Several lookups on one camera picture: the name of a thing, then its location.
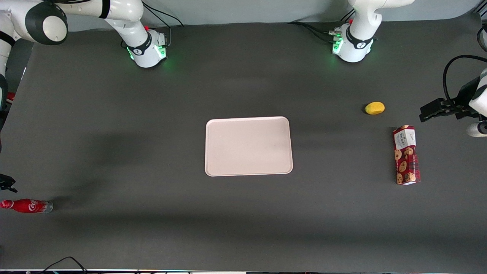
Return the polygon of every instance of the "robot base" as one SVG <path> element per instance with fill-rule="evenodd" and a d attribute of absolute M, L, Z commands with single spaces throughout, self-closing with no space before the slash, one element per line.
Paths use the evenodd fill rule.
<path fill-rule="evenodd" d="M 138 66 L 143 68 L 153 67 L 167 57 L 166 36 L 155 30 L 148 30 L 147 32 L 151 35 L 151 43 L 143 54 L 137 55 L 136 52 L 131 52 L 130 49 L 127 48 L 130 58 L 134 60 Z"/>
<path fill-rule="evenodd" d="M 335 28 L 335 31 L 340 31 L 344 34 L 349 27 L 350 24 L 343 24 L 342 26 Z M 344 36 L 343 38 L 335 42 L 335 44 L 333 45 L 332 53 L 338 55 L 344 61 L 356 63 L 364 59 L 365 55 L 370 52 L 370 47 L 373 42 L 374 40 L 365 45 L 363 48 L 356 49 L 354 44 L 348 41 L 347 37 Z"/>

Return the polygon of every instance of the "black cable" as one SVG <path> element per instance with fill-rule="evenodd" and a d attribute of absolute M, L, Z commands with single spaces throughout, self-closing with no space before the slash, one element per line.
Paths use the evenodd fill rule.
<path fill-rule="evenodd" d="M 487 52 L 487 48 L 484 46 L 484 44 L 480 41 L 480 34 L 484 30 L 484 27 L 480 28 L 480 30 L 477 32 L 477 42 L 479 43 L 480 47 Z"/>
<path fill-rule="evenodd" d="M 447 98 L 447 101 L 448 103 L 457 111 L 457 112 L 462 112 L 462 110 L 460 108 L 458 108 L 454 103 L 453 103 L 453 100 L 450 98 L 450 95 L 448 94 L 448 89 L 447 89 L 447 72 L 448 72 L 448 68 L 450 67 L 450 65 L 455 62 L 455 60 L 458 60 L 458 59 L 461 59 L 461 58 L 469 58 L 469 59 L 475 59 L 475 60 L 479 60 L 479 61 L 482 61 L 482 62 L 485 62 L 487 63 L 487 58 L 483 58 L 483 57 L 480 57 L 480 56 L 475 56 L 475 55 L 459 55 L 457 57 L 454 57 L 453 59 L 451 59 L 447 65 L 445 66 L 445 70 L 443 71 L 443 92 L 445 93 L 445 97 Z"/>
<path fill-rule="evenodd" d="M 352 17 L 352 15 L 354 15 L 354 14 L 355 14 L 355 10 L 354 10 L 354 12 L 352 12 L 352 13 L 351 13 L 351 14 L 350 14 L 350 15 L 347 17 L 347 19 L 345 19 L 345 22 L 346 22 L 346 21 L 348 21 L 348 19 L 350 19 L 350 17 Z"/>
<path fill-rule="evenodd" d="M 171 28 L 171 26 L 169 26 L 164 20 L 162 20 L 159 16 L 157 16 L 157 14 L 155 14 L 152 10 L 151 10 L 151 7 L 149 7 L 147 4 L 145 4 L 144 2 L 142 2 L 142 4 L 144 5 L 144 7 L 150 11 L 150 13 L 154 14 L 154 16 L 157 17 L 157 19 L 159 19 L 162 23 L 164 23 L 164 25 L 166 25 L 168 28 Z"/>
<path fill-rule="evenodd" d="M 487 5 L 487 2 L 485 2 L 482 6 L 480 6 L 476 12 L 480 12 L 481 9 L 483 9 Z"/>
<path fill-rule="evenodd" d="M 328 42 L 328 40 L 324 39 L 323 37 L 319 36 L 318 33 L 314 32 L 313 29 L 311 28 L 308 28 L 307 26 L 305 25 L 302 25 L 305 29 L 309 30 L 314 36 L 316 36 L 318 39 L 320 39 L 321 41 L 324 41 L 324 42 Z"/>
<path fill-rule="evenodd" d="M 311 28 L 311 29 L 313 29 L 313 30 L 315 30 L 315 31 L 317 31 L 319 33 L 328 34 L 327 31 L 322 31 L 322 30 L 320 30 L 320 29 L 318 29 L 318 28 L 316 28 L 316 27 L 314 27 L 314 26 L 312 26 L 310 24 L 307 24 L 307 23 L 303 23 L 303 22 L 289 22 L 288 24 L 291 24 L 291 25 L 300 25 L 300 26 L 303 26 L 303 27 L 306 27 L 306 28 Z"/>
<path fill-rule="evenodd" d="M 91 0 L 49 0 L 51 2 L 54 2 L 54 3 L 58 3 L 58 4 L 79 4 L 79 3 L 85 3 L 85 2 L 88 2 L 88 1 L 91 1 Z"/>
<path fill-rule="evenodd" d="M 155 14 L 155 13 L 154 13 L 154 12 L 153 12 L 153 11 L 150 9 L 150 7 L 149 7 L 147 4 L 145 4 L 144 2 L 142 2 L 142 4 L 144 5 L 144 7 L 145 7 L 145 8 L 146 8 L 148 11 L 150 11 L 150 13 L 154 14 L 154 16 L 156 16 L 156 17 L 157 17 L 157 18 L 158 18 L 158 19 L 159 19 L 159 20 L 160 20 L 162 23 L 164 23 L 164 25 L 166 25 L 166 26 L 169 28 L 169 41 L 168 41 L 168 43 L 165 45 L 166 47 L 169 47 L 169 46 L 171 45 L 171 41 L 172 41 L 172 39 L 171 39 L 171 35 L 172 35 L 172 28 L 171 28 L 171 26 L 169 26 L 169 25 L 168 25 L 168 24 L 167 24 L 167 23 L 166 23 L 164 20 L 162 20 L 162 19 L 161 19 L 159 16 L 157 16 L 157 14 Z"/>
<path fill-rule="evenodd" d="M 355 9 L 352 8 L 351 11 L 349 11 L 347 14 L 345 14 L 341 19 L 340 21 L 343 21 L 343 19 L 345 19 L 345 17 L 347 17 L 347 15 L 349 15 L 351 12 L 353 12 Z"/>
<path fill-rule="evenodd" d="M 51 268 L 53 265 L 58 264 L 58 263 L 60 263 L 60 262 L 64 261 L 65 259 L 71 259 L 71 260 L 75 261 L 75 263 L 76 263 L 76 264 L 78 264 L 78 266 L 81 268 L 81 270 L 83 271 L 83 273 L 84 273 L 84 274 L 86 274 L 86 271 L 87 271 L 87 270 L 86 270 L 86 268 L 85 268 L 84 266 L 82 266 L 82 265 L 81 265 L 81 264 L 80 264 L 80 263 L 79 263 L 79 262 L 78 262 L 78 261 L 77 261 L 75 258 L 73 258 L 73 257 L 71 257 L 71 256 L 64 257 L 64 258 L 62 258 L 61 260 L 59 260 L 59 261 L 57 261 L 57 262 L 55 262 L 55 263 L 53 263 L 53 264 L 49 265 L 48 267 L 46 267 L 46 268 L 45 268 L 43 271 L 41 271 L 40 273 L 44 273 L 44 272 L 46 272 L 46 270 L 48 270 L 49 268 Z"/>
<path fill-rule="evenodd" d="M 171 17 L 171 18 L 174 18 L 174 19 L 178 20 L 179 24 L 180 24 L 182 27 L 184 27 L 183 22 L 181 22 L 181 20 L 179 20 L 177 17 L 175 17 L 175 16 L 173 16 L 173 15 L 171 15 L 171 14 L 169 14 L 169 13 L 165 13 L 165 12 L 163 12 L 163 11 L 160 11 L 160 10 L 158 10 L 158 9 L 155 9 L 155 8 L 153 8 L 153 7 L 149 6 L 148 4 L 146 4 L 145 2 L 142 2 L 142 3 L 143 3 L 144 5 L 146 5 L 148 8 L 152 9 L 153 11 L 156 11 L 156 12 L 162 13 L 162 14 L 164 14 L 164 15 L 167 15 L 167 16 L 169 16 L 169 17 Z"/>

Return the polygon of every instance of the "green led light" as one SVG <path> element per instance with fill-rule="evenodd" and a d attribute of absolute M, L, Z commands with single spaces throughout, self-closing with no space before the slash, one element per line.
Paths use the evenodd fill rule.
<path fill-rule="evenodd" d="M 162 46 L 156 46 L 156 45 L 154 45 L 154 48 L 157 51 L 157 55 L 159 55 L 159 57 L 161 59 L 166 58 L 166 52 L 165 52 L 165 50 L 164 50 L 164 48 Z"/>
<path fill-rule="evenodd" d="M 128 52 L 129 52 L 129 54 L 130 54 L 130 59 L 132 59 L 132 60 L 133 60 L 132 52 L 130 52 L 129 47 L 127 47 L 127 51 L 128 51 Z"/>
<path fill-rule="evenodd" d="M 340 38 L 338 41 L 336 41 L 335 45 L 333 46 L 333 53 L 338 54 L 338 52 L 341 49 L 342 44 L 343 44 L 342 38 Z"/>

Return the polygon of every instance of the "cookie illustration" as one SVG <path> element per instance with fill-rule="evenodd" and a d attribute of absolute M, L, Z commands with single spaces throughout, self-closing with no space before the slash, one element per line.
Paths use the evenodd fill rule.
<path fill-rule="evenodd" d="M 397 174 L 396 180 L 397 180 L 397 184 L 398 185 L 402 184 L 402 175 L 401 174 Z"/>
<path fill-rule="evenodd" d="M 408 147 L 408 148 L 406 148 L 406 149 L 404 150 L 404 154 L 407 154 L 407 155 L 412 155 L 412 153 L 413 153 L 413 150 L 412 150 L 412 148 L 410 148 L 410 147 Z"/>
<path fill-rule="evenodd" d="M 406 167 L 408 166 L 408 163 L 406 161 L 403 161 L 400 165 L 399 165 L 399 172 L 404 172 L 406 170 Z"/>
<path fill-rule="evenodd" d="M 394 157 L 397 160 L 401 159 L 401 156 L 402 156 L 402 152 L 398 149 L 394 150 Z"/>
<path fill-rule="evenodd" d="M 414 173 L 407 173 L 407 174 L 404 174 L 404 179 L 406 180 L 406 182 L 414 182 L 416 181 L 416 175 L 414 175 Z"/>

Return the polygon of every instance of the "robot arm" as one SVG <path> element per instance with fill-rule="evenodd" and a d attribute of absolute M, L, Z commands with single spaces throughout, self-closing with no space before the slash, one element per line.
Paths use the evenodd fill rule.
<path fill-rule="evenodd" d="M 63 11 L 48 1 L 0 1 L 0 111 L 5 107 L 7 81 L 5 66 L 10 50 L 21 37 L 47 45 L 66 39 L 68 27 Z"/>
<path fill-rule="evenodd" d="M 130 57 L 140 67 L 157 65 L 166 58 L 166 37 L 145 28 L 141 0 L 91 0 L 82 3 L 56 3 L 65 13 L 103 18 L 122 37 Z"/>
<path fill-rule="evenodd" d="M 479 77 L 466 83 L 458 92 L 457 97 L 438 98 L 422 106 L 419 119 L 421 122 L 426 122 L 434 117 L 453 114 L 457 119 L 465 117 L 479 119 L 479 122 L 467 127 L 467 134 L 472 137 L 487 137 L 487 69 Z"/>
<path fill-rule="evenodd" d="M 348 2 L 355 9 L 356 16 L 352 24 L 346 23 L 335 29 L 345 33 L 345 37 L 338 39 L 332 53 L 347 62 L 358 62 L 370 52 L 372 37 L 382 22 L 382 15 L 375 11 L 381 8 L 406 6 L 414 0 L 348 0 Z"/>
<path fill-rule="evenodd" d="M 143 13 L 141 0 L 0 0 L 0 110 L 7 95 L 5 66 L 15 41 L 63 43 L 68 33 L 66 14 L 103 18 L 120 34 L 137 65 L 158 64 L 166 58 L 166 37 L 142 25 Z"/>

